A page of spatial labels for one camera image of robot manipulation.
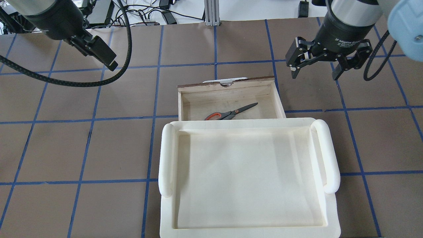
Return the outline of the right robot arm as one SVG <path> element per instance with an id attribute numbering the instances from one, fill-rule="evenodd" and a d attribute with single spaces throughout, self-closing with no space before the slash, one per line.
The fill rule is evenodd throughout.
<path id="1" fill-rule="evenodd" d="M 313 0 L 312 4 L 325 6 L 327 13 L 312 41 L 296 37 L 287 51 L 286 64 L 293 79 L 305 66 L 337 61 L 333 80 L 350 69 L 365 66 L 364 80 L 369 81 L 379 74 L 396 45 L 410 59 L 422 61 L 421 0 Z M 372 47 L 366 36 L 381 16 L 387 19 L 387 31 Z M 388 36 L 394 39 L 393 45 L 379 69 L 368 76 L 370 65 Z"/>

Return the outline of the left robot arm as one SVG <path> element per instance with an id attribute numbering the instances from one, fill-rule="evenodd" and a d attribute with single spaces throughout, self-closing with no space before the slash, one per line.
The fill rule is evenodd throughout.
<path id="1" fill-rule="evenodd" d="M 118 63 L 115 52 L 98 36 L 93 36 L 85 27 L 86 19 L 82 11 L 71 0 L 10 0 L 17 12 L 36 28 L 53 40 L 62 40 L 75 47 L 84 56 L 93 56 L 109 70 L 114 71 Z M 365 73 L 368 73 L 372 60 L 379 47 L 375 49 L 366 35 L 374 26 L 371 23 L 352 23 L 343 20 L 346 14 L 358 10 L 358 7 L 346 6 L 347 1 L 327 0 L 323 6 L 327 7 L 327 14 L 313 41 L 306 41 L 296 37 L 286 54 L 287 66 L 291 68 L 292 78 L 295 79 L 305 66 L 319 61 L 338 62 L 332 78 L 338 80 L 343 72 L 350 69 L 360 69 L 364 63 Z M 105 80 L 97 82 L 72 82 L 46 77 L 1 56 L 1 63 L 43 82 L 69 87 L 98 87 L 118 80 L 128 69 L 133 51 L 132 32 L 128 20 L 128 11 L 122 1 L 118 1 L 124 17 L 127 30 L 128 49 L 126 59 L 120 71 Z"/>

